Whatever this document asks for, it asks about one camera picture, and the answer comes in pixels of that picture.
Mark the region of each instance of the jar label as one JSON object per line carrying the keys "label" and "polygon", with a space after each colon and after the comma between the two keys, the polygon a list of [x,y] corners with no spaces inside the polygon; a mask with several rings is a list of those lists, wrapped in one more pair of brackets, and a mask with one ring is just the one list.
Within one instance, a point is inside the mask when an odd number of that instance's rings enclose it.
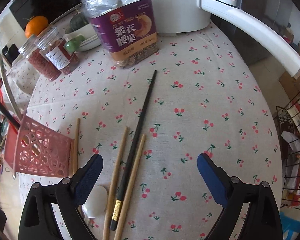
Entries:
{"label": "jar label", "polygon": [[70,63],[70,61],[67,59],[67,57],[60,50],[59,46],[56,46],[48,54],[46,54],[46,57],[59,70],[65,68]]}
{"label": "jar label", "polygon": [[89,21],[103,47],[117,61],[157,41],[151,0],[124,5]]}

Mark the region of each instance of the black chopstick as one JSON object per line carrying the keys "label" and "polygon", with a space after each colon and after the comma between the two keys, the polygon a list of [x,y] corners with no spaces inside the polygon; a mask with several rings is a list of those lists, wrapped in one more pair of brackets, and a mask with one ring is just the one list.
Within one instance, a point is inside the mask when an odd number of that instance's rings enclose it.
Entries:
{"label": "black chopstick", "polygon": [[11,124],[18,130],[20,124],[15,120],[15,118],[10,114],[10,112],[2,105],[0,102],[0,111],[1,113],[11,122]]}
{"label": "black chopstick", "polygon": [[137,146],[138,146],[139,136],[140,136],[140,133],[141,133],[141,130],[142,130],[143,121],[144,121],[144,118],[145,118],[145,114],[147,112],[147,108],[148,108],[148,104],[149,104],[149,101],[150,101],[151,92],[152,92],[152,89],[153,89],[153,86],[154,86],[156,76],[157,76],[157,71],[155,70],[154,73],[153,73],[152,79],[151,79],[151,83],[150,83],[147,95],[146,95],[144,103],[143,103],[142,111],[141,111],[141,114],[140,114],[138,124],[136,126],[136,130],[135,130],[134,137],[133,137],[133,140],[132,140],[129,155],[128,155],[128,158],[126,160],[125,170],[124,170],[124,173],[123,173],[123,176],[122,176],[122,179],[121,179],[119,192],[117,194],[117,199],[115,201],[114,211],[113,211],[111,225],[110,225],[110,230],[112,230],[112,231],[115,231],[117,229],[117,221],[119,219],[120,210],[121,210],[122,202],[123,202],[123,199],[124,199],[124,196],[125,196],[126,187],[127,187],[128,182],[129,182],[129,177],[130,177],[130,173],[131,173],[131,168],[133,166],[135,151],[136,151]]}

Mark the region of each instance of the blue stool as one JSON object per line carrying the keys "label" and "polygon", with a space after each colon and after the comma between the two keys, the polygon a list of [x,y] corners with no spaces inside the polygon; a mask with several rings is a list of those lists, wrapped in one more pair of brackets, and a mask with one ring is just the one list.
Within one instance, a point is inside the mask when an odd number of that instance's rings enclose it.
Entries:
{"label": "blue stool", "polygon": [[300,233],[300,221],[285,216],[283,212],[280,212],[280,220],[283,233],[288,231],[286,240],[291,240],[293,232]]}

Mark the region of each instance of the blue gripper pad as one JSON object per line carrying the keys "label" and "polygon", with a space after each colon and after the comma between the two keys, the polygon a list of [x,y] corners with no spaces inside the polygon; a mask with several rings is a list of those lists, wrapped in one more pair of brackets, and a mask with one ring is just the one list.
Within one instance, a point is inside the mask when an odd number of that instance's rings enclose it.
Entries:
{"label": "blue gripper pad", "polygon": [[83,175],[82,179],[78,183],[74,191],[74,204],[75,206],[83,205],[90,192],[98,179],[103,168],[103,158],[101,155],[97,155],[91,166]]}
{"label": "blue gripper pad", "polygon": [[226,208],[228,204],[226,188],[216,174],[216,169],[221,169],[224,173],[225,171],[222,168],[217,167],[208,155],[204,153],[198,156],[197,166],[216,203],[222,205],[223,208]]}

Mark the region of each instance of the white appliance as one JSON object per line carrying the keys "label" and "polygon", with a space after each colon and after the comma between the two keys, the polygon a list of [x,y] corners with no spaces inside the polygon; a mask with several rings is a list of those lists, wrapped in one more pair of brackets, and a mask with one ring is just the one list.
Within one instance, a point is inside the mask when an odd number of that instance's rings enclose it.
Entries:
{"label": "white appliance", "polygon": [[236,0],[152,0],[157,32],[176,33],[203,29],[211,13],[237,26],[264,46],[291,76],[300,74],[300,56],[275,31],[236,7]]}

